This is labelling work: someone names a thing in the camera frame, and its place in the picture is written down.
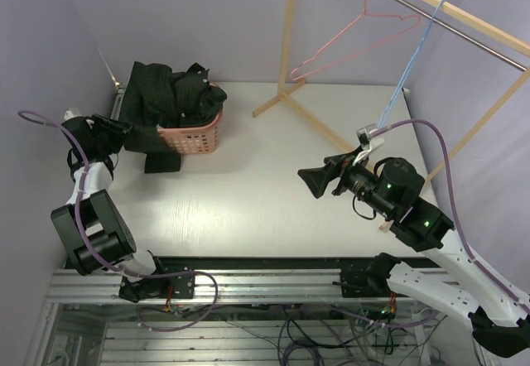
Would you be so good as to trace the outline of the dark striped shirt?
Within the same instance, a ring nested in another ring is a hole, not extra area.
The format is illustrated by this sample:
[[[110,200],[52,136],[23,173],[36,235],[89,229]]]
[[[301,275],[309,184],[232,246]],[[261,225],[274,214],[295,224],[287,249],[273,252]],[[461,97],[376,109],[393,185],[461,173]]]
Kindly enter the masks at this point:
[[[159,130],[212,123],[227,98],[198,63],[175,72],[168,65],[136,61],[118,115],[119,121],[132,125],[124,147],[146,155],[146,174],[177,172],[182,155],[162,139]]]

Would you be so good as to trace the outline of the blue wire hanger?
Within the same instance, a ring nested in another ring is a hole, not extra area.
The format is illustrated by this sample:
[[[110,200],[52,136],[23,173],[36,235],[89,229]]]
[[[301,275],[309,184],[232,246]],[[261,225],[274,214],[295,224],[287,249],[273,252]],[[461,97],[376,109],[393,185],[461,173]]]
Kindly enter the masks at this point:
[[[394,88],[393,94],[390,97],[390,99],[388,101],[388,104],[387,104],[386,108],[383,110],[383,112],[382,112],[382,114],[381,114],[381,116],[380,116],[380,118],[378,120],[377,128],[382,128],[382,127],[385,126],[385,123],[387,122],[388,117],[389,117],[390,113],[392,112],[393,107],[394,107],[394,105],[395,105],[395,103],[397,101],[398,95],[402,92],[402,87],[405,84],[406,80],[408,79],[409,75],[411,74],[412,68],[413,68],[413,66],[416,63],[417,57],[419,56],[419,54],[422,51],[422,48],[423,48],[423,46],[424,46],[424,44],[426,42],[427,37],[429,37],[430,31],[431,31],[431,27],[432,27],[433,22],[434,22],[434,18],[436,17],[436,14],[439,12],[439,10],[441,9],[441,7],[444,4],[444,2],[445,2],[445,0],[440,0],[438,5],[436,6],[436,9],[431,14],[430,20],[429,20],[428,24],[426,25],[426,29],[425,29],[425,31],[422,34],[422,38],[418,42],[417,48],[415,49],[414,53],[412,54],[411,59],[407,62],[407,65],[406,65],[404,71],[402,72],[402,76],[401,76],[400,80],[397,82],[396,87]]]

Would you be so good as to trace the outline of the pink wire hanger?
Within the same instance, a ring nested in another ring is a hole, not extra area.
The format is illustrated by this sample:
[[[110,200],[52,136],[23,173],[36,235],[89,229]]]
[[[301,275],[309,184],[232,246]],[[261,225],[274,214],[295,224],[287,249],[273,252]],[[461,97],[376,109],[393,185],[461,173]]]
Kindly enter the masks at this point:
[[[358,16],[294,67],[289,78],[300,81],[333,70],[415,31],[421,21],[414,12],[387,10],[375,0],[361,0]]]

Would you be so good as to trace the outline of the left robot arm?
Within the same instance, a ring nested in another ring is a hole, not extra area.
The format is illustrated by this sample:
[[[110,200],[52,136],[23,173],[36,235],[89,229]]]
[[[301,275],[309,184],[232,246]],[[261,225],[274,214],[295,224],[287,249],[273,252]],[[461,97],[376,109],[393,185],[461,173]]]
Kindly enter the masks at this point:
[[[152,252],[138,249],[108,193],[113,157],[121,151],[130,125],[67,111],[60,126],[71,145],[67,164],[75,187],[66,204],[51,212],[51,221],[71,266],[82,276],[116,267],[122,277],[118,295],[126,301],[190,299],[194,276],[185,265],[167,266]]]

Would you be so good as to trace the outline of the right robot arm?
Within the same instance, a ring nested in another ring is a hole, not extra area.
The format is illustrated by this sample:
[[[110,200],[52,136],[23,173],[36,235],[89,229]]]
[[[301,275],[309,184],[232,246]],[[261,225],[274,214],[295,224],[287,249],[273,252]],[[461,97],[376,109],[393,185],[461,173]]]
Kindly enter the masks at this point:
[[[297,174],[319,199],[337,180],[334,196],[346,191],[369,206],[373,215],[390,222],[395,237],[423,254],[457,281],[456,286],[422,275],[404,261],[380,253],[364,281],[375,296],[388,291],[409,296],[458,320],[480,346],[502,358],[529,347],[529,296],[486,264],[466,254],[455,223],[420,196],[424,179],[401,157],[378,161],[374,169],[354,163],[355,152],[327,157],[323,167],[300,169]]]

